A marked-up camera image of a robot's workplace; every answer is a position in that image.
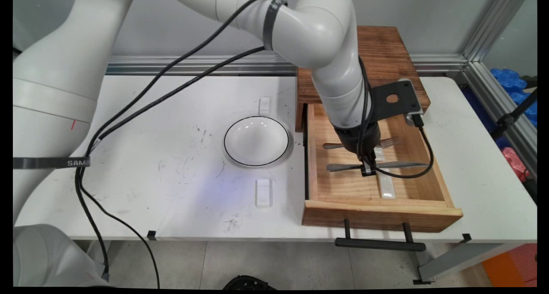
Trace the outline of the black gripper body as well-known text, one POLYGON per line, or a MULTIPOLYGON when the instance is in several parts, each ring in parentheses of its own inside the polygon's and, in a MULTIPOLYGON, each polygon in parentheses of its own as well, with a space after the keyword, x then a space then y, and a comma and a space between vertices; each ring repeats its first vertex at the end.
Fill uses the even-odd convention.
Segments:
MULTIPOLYGON (((354 128, 342 129, 334 126, 335 132, 340 139, 343 147, 357 154, 358 145, 359 145, 359 126, 354 128)), ((381 133, 379 130, 378 122, 369 123, 367 127, 363 130, 362 137, 362 153, 363 156, 371 159, 374 154, 374 148, 378 145, 380 140, 381 133)))

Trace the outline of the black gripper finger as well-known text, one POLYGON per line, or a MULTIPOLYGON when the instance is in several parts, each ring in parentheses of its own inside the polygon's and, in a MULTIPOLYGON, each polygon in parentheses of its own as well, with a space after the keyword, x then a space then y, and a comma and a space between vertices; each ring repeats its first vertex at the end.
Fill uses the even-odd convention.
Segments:
POLYGON ((369 177, 374 175, 374 169, 372 168, 372 165, 374 165, 374 153, 365 153, 362 156, 362 165, 360 168, 361 175, 363 177, 369 177))

